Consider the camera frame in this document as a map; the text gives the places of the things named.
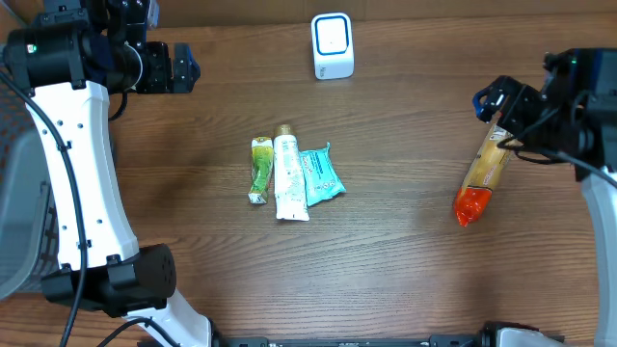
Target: gray plastic bin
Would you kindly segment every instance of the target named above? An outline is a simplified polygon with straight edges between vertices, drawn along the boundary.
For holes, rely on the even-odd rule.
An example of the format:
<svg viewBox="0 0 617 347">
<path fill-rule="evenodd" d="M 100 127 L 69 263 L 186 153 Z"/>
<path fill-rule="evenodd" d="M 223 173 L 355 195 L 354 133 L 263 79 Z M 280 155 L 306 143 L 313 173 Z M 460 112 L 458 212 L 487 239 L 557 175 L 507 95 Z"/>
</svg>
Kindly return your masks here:
<svg viewBox="0 0 617 347">
<path fill-rule="evenodd" d="M 40 278 L 58 269 L 57 254 L 42 144 L 23 102 L 0 83 L 0 300 L 39 292 Z"/>
</svg>

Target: blue pouch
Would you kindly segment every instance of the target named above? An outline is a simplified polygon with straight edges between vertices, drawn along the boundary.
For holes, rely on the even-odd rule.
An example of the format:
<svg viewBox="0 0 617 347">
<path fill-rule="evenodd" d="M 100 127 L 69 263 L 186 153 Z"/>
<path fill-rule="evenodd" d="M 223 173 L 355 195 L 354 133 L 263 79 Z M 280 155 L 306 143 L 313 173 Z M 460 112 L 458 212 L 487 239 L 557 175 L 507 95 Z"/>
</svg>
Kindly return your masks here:
<svg viewBox="0 0 617 347">
<path fill-rule="evenodd" d="M 338 193 L 345 193 L 330 161 L 330 143 L 323 149 L 300 152 L 302 171 L 307 187 L 307 205 L 313 206 L 322 200 L 334 198 Z"/>
</svg>

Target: yellow and red package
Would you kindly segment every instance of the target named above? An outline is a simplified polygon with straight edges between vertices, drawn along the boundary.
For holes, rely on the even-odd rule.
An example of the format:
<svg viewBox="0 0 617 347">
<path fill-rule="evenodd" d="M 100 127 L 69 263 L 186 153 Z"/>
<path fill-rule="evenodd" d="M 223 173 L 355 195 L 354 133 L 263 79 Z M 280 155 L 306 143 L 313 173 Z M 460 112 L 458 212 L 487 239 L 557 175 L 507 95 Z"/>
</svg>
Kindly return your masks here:
<svg viewBox="0 0 617 347">
<path fill-rule="evenodd" d="M 477 221 L 489 204 L 501 172 L 512 157 L 510 150 L 497 148 L 508 137 L 510 133 L 493 124 L 478 150 L 454 200 L 454 213 L 461 226 Z"/>
</svg>

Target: green packet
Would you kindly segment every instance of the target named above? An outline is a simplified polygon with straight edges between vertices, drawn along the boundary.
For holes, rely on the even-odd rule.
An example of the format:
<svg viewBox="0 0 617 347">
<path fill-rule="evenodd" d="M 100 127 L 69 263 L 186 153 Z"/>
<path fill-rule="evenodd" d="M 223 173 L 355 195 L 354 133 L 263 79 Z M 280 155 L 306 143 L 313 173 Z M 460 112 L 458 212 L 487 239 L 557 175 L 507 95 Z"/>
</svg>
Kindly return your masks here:
<svg viewBox="0 0 617 347">
<path fill-rule="evenodd" d="M 274 163 L 274 149 L 269 137 L 254 138 L 251 142 L 253 155 L 253 185 L 249 192 L 251 203 L 268 202 L 268 185 Z"/>
<path fill-rule="evenodd" d="M 300 152 L 300 161 L 305 174 L 308 206 L 346 192 L 330 161 L 330 143 L 322 149 Z"/>
</svg>

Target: white box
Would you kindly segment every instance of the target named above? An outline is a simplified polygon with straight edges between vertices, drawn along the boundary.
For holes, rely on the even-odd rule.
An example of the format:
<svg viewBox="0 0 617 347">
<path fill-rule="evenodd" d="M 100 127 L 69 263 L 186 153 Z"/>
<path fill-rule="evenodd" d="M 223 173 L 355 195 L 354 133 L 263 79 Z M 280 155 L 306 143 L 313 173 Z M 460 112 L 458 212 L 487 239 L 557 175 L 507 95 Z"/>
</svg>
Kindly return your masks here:
<svg viewBox="0 0 617 347">
<path fill-rule="evenodd" d="M 310 23 L 317 79 L 349 77 L 354 73 L 351 19 L 345 13 L 317 15 Z"/>
</svg>

